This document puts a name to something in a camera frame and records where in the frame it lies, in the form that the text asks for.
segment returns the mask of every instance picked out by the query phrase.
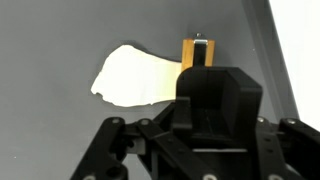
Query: white paper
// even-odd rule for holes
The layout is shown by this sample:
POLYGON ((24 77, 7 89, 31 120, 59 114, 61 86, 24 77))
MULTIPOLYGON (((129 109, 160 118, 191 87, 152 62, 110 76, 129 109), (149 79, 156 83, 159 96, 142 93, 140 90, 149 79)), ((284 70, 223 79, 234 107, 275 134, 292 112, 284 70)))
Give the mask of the white paper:
POLYGON ((107 57, 91 92, 123 107, 172 100, 180 73, 181 63, 123 45, 107 57))

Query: gray background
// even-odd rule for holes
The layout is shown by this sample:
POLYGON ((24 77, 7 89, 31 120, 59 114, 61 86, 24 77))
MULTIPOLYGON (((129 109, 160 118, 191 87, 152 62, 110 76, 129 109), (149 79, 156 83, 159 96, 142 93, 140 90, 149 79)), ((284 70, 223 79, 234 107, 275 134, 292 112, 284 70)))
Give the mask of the gray background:
MULTIPOLYGON (((68 179, 105 118, 156 116, 168 102, 121 108, 90 87, 121 44, 177 61, 196 32, 216 40, 217 66, 265 88, 260 114, 276 122, 239 0, 1 0, 0 179, 68 179)), ((125 160, 131 179, 146 179, 134 160, 125 160)))

